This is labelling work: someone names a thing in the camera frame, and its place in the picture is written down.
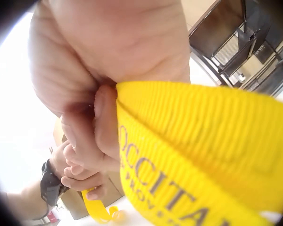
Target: finger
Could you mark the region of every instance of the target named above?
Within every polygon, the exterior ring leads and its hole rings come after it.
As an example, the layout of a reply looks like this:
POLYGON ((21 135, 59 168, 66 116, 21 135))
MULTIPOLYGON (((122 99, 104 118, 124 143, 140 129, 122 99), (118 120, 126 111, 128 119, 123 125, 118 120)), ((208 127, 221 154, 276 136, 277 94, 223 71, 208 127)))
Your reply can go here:
POLYGON ((75 166, 75 165, 77 165, 77 164, 75 164, 75 163, 69 161, 67 158, 65 158, 65 161, 66 161, 66 164, 69 165, 69 166, 75 166))
POLYGON ((91 108, 83 112, 68 112, 62 115, 63 131, 74 150, 66 150, 65 157, 86 169, 119 170, 119 162, 104 154, 96 145, 93 115, 91 108))
POLYGON ((73 175, 79 175, 84 171, 84 168, 80 165, 75 165, 70 167, 70 171, 73 175))
POLYGON ((86 194, 86 198, 88 200, 97 200, 102 198, 107 193, 107 188, 105 185, 100 185, 96 187, 94 190, 88 192, 86 194))
POLYGON ((93 176, 94 174, 96 174, 97 171, 95 170, 87 170, 87 169, 84 169, 81 173, 77 174, 77 175, 74 175, 71 171, 71 167, 66 167, 64 169, 64 175, 66 177, 69 177, 69 178, 73 178, 73 179, 76 179, 78 181, 82 181, 82 180, 85 180, 87 179, 88 177, 91 177, 93 176))
POLYGON ((117 131, 117 91, 104 85, 95 94, 95 141, 99 149, 119 160, 119 143, 117 131))
POLYGON ((79 181, 69 177, 62 177, 61 183, 66 186, 70 187, 76 191, 84 191, 90 188, 94 188, 104 184, 104 176, 100 172, 94 174, 91 177, 88 177, 85 180, 79 181))
POLYGON ((79 160, 79 156, 76 154, 76 152, 74 151, 74 149, 73 149, 71 144, 67 145, 64 148, 63 154, 64 154, 67 162, 71 162, 71 163, 73 163, 75 165, 82 165, 82 161, 79 160))

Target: white countertop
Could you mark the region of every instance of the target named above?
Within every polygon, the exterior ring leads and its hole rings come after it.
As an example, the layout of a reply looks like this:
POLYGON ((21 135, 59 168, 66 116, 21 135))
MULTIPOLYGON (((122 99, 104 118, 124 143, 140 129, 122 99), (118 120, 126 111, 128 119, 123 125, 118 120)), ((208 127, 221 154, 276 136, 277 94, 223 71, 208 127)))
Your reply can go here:
POLYGON ((58 226, 96 226, 96 225, 107 225, 107 226, 152 226, 152 224, 143 218, 130 204, 126 196, 118 199, 116 202, 110 206, 117 206, 119 210, 125 211, 125 219, 120 223, 115 223, 113 221, 108 222, 107 224, 99 224, 95 222, 90 216, 83 217, 79 220, 73 220, 71 216, 63 216, 62 220, 59 222, 58 226))

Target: wire mesh panel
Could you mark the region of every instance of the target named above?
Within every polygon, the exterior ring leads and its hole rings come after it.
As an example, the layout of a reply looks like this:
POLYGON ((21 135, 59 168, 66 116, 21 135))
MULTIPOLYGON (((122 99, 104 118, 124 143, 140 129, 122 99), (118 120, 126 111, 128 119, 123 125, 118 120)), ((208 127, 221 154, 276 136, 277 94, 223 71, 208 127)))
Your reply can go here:
POLYGON ((221 67, 225 67, 227 63, 235 56, 239 51, 238 32, 236 31, 228 41, 215 53, 214 57, 221 64, 221 67))

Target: fingernail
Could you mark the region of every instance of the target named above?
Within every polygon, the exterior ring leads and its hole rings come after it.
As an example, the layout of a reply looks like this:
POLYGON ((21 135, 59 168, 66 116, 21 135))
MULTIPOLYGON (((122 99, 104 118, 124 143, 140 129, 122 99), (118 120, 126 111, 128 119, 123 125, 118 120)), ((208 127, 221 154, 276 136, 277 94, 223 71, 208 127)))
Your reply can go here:
POLYGON ((94 114, 96 118, 99 118, 101 116, 103 105, 104 105, 104 95, 101 91, 97 91, 94 99, 94 114))
POLYGON ((70 187, 70 181, 67 179, 67 177, 62 177, 61 183, 66 187, 70 187))
POLYGON ((62 123, 62 129, 67 137, 67 140, 71 143, 71 146, 75 148, 77 146, 77 140, 75 138, 75 133, 69 125, 65 125, 62 123))
POLYGON ((86 198, 88 200, 97 200, 99 197, 96 194, 89 194, 89 193, 87 193, 86 198))

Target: cardboard box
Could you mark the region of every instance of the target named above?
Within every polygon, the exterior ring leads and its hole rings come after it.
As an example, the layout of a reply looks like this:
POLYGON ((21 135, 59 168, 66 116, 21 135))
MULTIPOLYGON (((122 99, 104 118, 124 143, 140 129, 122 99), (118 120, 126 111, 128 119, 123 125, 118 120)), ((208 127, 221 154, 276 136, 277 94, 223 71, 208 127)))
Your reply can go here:
MULTIPOLYGON (((53 136, 57 146, 60 146, 67 140, 59 118, 57 118, 54 125, 53 136)), ((105 207, 125 195, 122 189, 119 172, 107 172, 105 185, 107 187, 107 195, 101 199, 105 207)), ((81 192, 69 189, 62 195, 61 199, 75 220, 88 215, 81 192)))

